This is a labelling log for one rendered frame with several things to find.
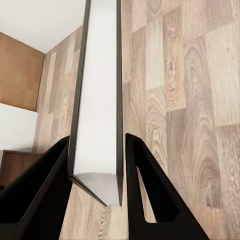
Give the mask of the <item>hardback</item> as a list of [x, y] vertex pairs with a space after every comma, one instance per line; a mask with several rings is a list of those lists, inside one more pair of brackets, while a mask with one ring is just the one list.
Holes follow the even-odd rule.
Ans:
[[105, 207], [122, 207], [121, 0], [85, 2], [65, 176]]

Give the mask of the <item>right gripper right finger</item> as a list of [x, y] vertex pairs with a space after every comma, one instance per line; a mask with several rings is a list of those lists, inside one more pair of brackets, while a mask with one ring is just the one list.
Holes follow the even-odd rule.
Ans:
[[[145, 142], [125, 134], [129, 240], [210, 240]], [[156, 223], [145, 220], [139, 168]]]

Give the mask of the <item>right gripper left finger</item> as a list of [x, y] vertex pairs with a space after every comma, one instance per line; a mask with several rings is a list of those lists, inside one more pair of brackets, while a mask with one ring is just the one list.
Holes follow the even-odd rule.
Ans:
[[73, 185], [69, 142], [60, 139], [0, 192], [0, 240], [59, 240]]

